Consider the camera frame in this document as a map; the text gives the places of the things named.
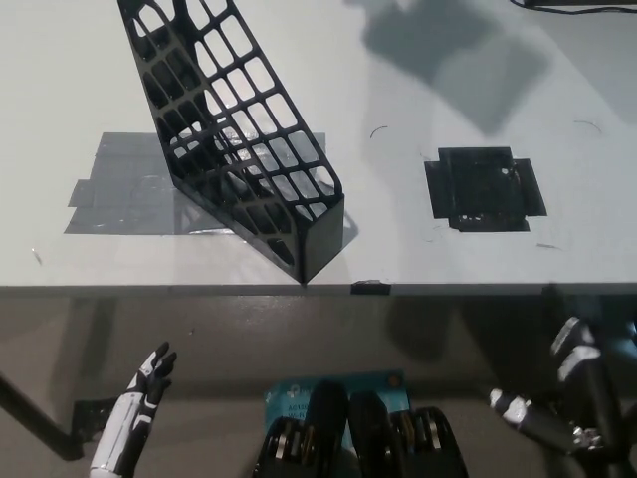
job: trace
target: wire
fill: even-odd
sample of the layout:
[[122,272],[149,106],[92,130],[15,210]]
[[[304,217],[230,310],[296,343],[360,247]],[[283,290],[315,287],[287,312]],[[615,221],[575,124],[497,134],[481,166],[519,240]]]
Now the wire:
[[583,10],[559,10],[557,8],[547,8],[547,7],[536,7],[534,5],[525,5],[524,3],[520,3],[519,0],[509,0],[514,5],[525,8],[527,10],[533,10],[536,12],[543,13],[556,13],[558,15],[586,15],[589,13],[633,13],[637,14],[637,9],[634,8],[625,8],[625,7],[596,7],[596,8],[585,8]]

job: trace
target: black tape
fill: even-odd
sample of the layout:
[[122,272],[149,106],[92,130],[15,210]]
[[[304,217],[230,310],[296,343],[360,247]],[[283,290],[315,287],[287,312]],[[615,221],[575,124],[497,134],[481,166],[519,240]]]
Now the black tape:
[[352,296],[388,296],[391,286],[380,281],[360,281],[351,285]]
[[529,159],[513,159],[509,147],[439,149],[425,162],[436,219],[461,232],[529,231],[527,216],[546,208]]

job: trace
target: grid pattern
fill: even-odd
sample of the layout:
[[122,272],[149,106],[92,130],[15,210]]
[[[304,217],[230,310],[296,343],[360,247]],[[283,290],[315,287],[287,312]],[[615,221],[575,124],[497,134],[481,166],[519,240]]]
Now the grid pattern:
[[175,185],[309,280],[303,241],[342,188],[234,1],[118,4]]

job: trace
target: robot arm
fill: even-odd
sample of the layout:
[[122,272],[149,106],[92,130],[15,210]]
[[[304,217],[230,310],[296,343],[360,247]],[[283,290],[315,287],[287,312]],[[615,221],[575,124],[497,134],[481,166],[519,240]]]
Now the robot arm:
[[168,343],[153,352],[115,404],[91,464],[91,478],[132,478],[150,434],[177,354]]
[[564,312],[555,288],[544,297],[552,302],[547,315],[559,400],[544,404],[494,389],[491,408],[521,434],[573,456],[588,476],[637,478],[628,459],[628,426],[594,333],[585,321]]

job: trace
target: white robotic hand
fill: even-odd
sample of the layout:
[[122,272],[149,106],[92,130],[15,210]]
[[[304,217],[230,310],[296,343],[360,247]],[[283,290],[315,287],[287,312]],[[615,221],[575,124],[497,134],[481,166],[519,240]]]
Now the white robotic hand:
[[93,458],[91,478],[134,475],[159,402],[171,385],[168,376],[177,354],[167,356],[168,348],[164,343],[148,357],[117,400]]

